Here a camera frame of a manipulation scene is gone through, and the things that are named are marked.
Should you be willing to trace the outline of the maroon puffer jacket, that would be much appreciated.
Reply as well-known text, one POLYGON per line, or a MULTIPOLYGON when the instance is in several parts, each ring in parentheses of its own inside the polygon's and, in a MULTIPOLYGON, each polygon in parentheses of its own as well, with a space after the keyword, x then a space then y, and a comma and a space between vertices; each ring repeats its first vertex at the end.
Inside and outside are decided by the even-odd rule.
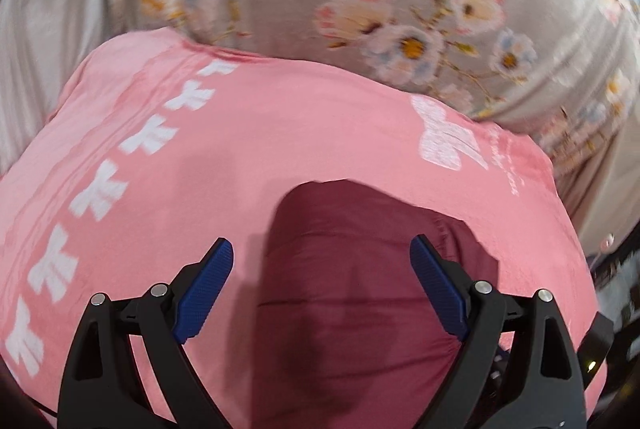
POLYGON ((448 215, 352 181, 282 198, 258 293, 253 427, 416 423, 459 350, 412 270, 419 234, 473 279, 497 281, 497 260, 448 215))

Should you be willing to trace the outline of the pink butterfly fleece blanket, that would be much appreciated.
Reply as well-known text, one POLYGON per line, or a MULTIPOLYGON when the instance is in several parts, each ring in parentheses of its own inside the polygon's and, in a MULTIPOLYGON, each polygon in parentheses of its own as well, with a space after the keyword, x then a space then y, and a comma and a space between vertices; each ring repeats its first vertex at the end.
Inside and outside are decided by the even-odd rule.
POLYGON ((195 45, 172 30, 118 36, 68 79, 1 175, 1 354, 55 407, 90 297, 136 297, 218 238, 234 266, 186 344, 230 423, 252 426, 253 350, 271 222, 288 192, 352 181, 464 222, 503 293, 553 293, 581 341, 598 301, 529 138, 317 63, 195 45))

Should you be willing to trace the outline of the grey floral bed sheet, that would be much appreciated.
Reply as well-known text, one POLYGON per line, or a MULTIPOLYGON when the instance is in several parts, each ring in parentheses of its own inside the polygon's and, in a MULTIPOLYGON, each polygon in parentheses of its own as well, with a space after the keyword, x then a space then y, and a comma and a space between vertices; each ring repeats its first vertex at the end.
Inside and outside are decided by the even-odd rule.
POLYGON ((333 64, 531 137, 585 251, 639 217, 639 0, 111 0, 118 30, 333 64))

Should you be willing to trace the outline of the silver satin curtain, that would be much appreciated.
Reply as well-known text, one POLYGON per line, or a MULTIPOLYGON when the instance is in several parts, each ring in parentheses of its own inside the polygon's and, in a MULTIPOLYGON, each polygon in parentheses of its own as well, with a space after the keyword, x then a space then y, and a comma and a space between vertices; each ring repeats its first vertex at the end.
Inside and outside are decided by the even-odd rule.
POLYGON ((67 79, 104 41, 106 0, 1 0, 1 169, 21 157, 67 79))

